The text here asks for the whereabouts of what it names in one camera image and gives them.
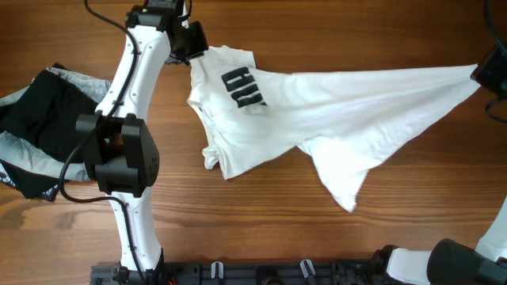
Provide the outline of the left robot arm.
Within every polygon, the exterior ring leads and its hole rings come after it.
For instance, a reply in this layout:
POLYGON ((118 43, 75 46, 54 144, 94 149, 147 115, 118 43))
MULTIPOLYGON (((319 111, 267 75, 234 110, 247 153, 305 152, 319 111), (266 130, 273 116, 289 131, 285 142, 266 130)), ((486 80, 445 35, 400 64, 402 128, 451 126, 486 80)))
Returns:
POLYGON ((125 44, 112 84, 93 114, 76 123, 86 171, 115 215, 119 270, 140 279, 160 271, 163 263, 151 206, 160 165, 146 123, 151 98, 164 65, 189 64, 208 48, 200 22, 189 21, 191 10, 190 1, 133 6, 120 26, 125 44))

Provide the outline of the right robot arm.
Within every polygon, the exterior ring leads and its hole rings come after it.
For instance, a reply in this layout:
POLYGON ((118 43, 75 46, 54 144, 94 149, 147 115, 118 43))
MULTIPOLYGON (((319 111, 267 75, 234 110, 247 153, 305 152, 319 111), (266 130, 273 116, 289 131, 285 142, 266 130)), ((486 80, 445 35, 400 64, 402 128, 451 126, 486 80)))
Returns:
MULTIPOLYGON (((506 103, 506 46, 499 44, 471 74, 471 79, 497 98, 488 103, 490 114, 497 103, 506 103)), ((386 246, 372 258, 372 275, 410 284, 506 284, 506 198, 491 227, 475 249, 451 239, 439 241, 431 251, 386 246)))

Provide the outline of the light blue denim garment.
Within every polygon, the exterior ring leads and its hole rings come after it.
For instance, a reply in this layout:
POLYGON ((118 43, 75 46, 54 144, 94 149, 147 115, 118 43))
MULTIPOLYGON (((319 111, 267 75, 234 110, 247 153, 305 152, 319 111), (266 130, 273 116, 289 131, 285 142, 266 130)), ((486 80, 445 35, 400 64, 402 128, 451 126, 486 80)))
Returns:
MULTIPOLYGON (((49 67, 47 71, 74 84, 88 98, 100 103, 109 91, 111 82, 78 72, 49 67)), ((7 131, 1 131, 1 161, 21 168, 29 173, 59 178, 64 163, 55 160, 30 142, 7 131)))

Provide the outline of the black folded garment on top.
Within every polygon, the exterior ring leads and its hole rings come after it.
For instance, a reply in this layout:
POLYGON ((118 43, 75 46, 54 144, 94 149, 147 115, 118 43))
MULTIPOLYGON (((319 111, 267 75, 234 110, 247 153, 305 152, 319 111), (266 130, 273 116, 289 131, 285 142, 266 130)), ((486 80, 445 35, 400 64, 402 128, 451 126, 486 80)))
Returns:
POLYGON ((78 117, 96 106, 76 85, 43 70, 17 102, 1 108, 1 130, 65 162, 79 143, 78 117))

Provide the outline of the black patterned garment at bottom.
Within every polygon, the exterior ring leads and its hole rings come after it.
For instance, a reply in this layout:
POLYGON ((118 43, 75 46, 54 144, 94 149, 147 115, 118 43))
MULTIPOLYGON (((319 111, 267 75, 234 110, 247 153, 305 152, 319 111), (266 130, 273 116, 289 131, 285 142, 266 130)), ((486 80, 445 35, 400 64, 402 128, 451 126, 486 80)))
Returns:
MULTIPOLYGON (((64 66, 58 63, 54 64, 52 67, 66 70, 64 66)), ((17 102, 27 89, 21 90, 18 93, 13 93, 9 97, 3 97, 1 99, 1 108, 17 102)), ((1 175, 2 181, 6 184, 10 183, 14 188, 20 191, 25 198, 39 198, 49 201, 54 199, 56 193, 55 188, 58 184, 57 178, 29 173, 4 161, 1 161, 1 167, 4 171, 1 175)))

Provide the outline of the white t-shirt with black print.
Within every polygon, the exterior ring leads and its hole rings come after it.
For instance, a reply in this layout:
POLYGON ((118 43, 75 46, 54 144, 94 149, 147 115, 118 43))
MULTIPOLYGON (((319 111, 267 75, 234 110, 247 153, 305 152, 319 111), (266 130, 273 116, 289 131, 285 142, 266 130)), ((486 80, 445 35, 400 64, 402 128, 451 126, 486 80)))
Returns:
POLYGON ((207 136, 207 169, 231 179, 299 148, 346 211, 371 169, 478 89, 471 65, 285 74, 227 46, 191 68, 188 103, 207 136))

